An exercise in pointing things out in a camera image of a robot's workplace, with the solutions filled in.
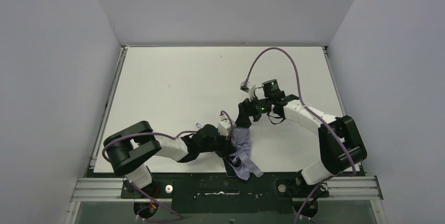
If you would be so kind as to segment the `lavender folding umbrella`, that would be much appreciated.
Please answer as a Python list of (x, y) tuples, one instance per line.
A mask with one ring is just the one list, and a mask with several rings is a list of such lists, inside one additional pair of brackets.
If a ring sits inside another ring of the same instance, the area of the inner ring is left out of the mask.
[[(209, 137), (214, 135), (221, 135), (218, 132), (217, 126), (206, 124), (200, 128), (189, 141), (189, 153), (198, 155), (200, 153), (208, 153)], [(242, 180), (248, 180), (250, 175), (261, 177), (263, 171), (252, 161), (251, 151), (252, 142), (250, 139), (249, 128), (232, 128), (229, 136), (226, 136), (231, 141), (236, 151), (230, 156), (220, 157), (224, 161), (226, 167), (226, 174), (229, 177), (238, 177)]]

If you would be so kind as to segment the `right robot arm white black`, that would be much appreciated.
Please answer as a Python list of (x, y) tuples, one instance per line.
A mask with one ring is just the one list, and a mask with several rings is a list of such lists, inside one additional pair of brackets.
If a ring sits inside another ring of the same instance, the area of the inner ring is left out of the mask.
[(315, 185), (351, 168), (367, 158), (367, 150), (354, 119), (321, 112), (294, 95), (286, 95), (275, 79), (261, 85), (264, 98), (256, 96), (256, 86), (242, 83), (240, 90), (249, 94), (238, 104), (237, 127), (249, 128), (262, 115), (288, 120), (309, 130), (319, 140), (320, 158), (297, 173), (304, 185)]

